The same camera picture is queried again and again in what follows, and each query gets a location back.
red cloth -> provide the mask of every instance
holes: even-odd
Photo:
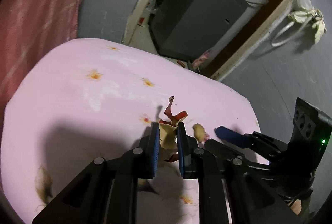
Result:
[[[7,102],[34,65],[76,38],[80,0],[0,2],[0,135]]]

pink fabric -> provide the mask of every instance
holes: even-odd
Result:
[[[80,0],[0,3],[0,133],[4,108],[25,75],[52,48],[76,38]]]
[[[12,207],[30,224],[44,207],[36,192],[40,167],[57,195],[95,157],[120,157],[152,122],[168,120],[163,111],[172,95],[173,114],[188,113],[188,135],[196,123],[217,140],[219,126],[260,131],[243,96],[160,56],[102,39],[74,39],[53,49],[6,107],[1,174]],[[137,224],[199,223],[197,181],[183,181],[172,169],[178,162],[162,163],[150,182],[159,195],[138,195]]]

pink tabletop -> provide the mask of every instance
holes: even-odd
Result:
[[[151,122],[166,120],[171,95],[173,114],[188,113],[188,135],[196,123],[216,140],[214,129],[221,125],[242,134],[260,131],[247,99],[162,57],[101,39],[75,39],[53,49],[6,107],[1,175],[12,207],[31,223],[44,207],[35,189],[40,167],[57,195],[95,157],[120,157]],[[260,156],[257,161],[266,163]],[[158,194],[138,193],[138,224],[199,223],[197,181],[179,178],[177,165],[158,169],[150,182]]]

brown wooden beam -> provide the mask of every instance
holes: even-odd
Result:
[[[269,0],[260,8],[239,33],[220,51],[220,53],[201,71],[206,77],[211,77],[218,69],[249,39],[262,25],[283,0]]]

silver bolt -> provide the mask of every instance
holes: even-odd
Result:
[[[237,166],[242,165],[242,160],[241,159],[233,159],[232,162],[233,162],[234,165],[237,165]]]
[[[100,164],[102,164],[103,162],[104,162],[104,159],[101,158],[100,156],[97,157],[97,158],[95,158],[95,159],[93,160],[93,163],[96,164],[96,165],[100,165]]]
[[[202,148],[195,148],[194,149],[194,153],[195,154],[203,154],[204,153],[204,149],[202,149]]]
[[[134,148],[134,149],[132,150],[132,152],[133,152],[134,154],[141,154],[141,153],[143,153],[143,149],[140,148],[140,147],[136,147],[136,148]]]

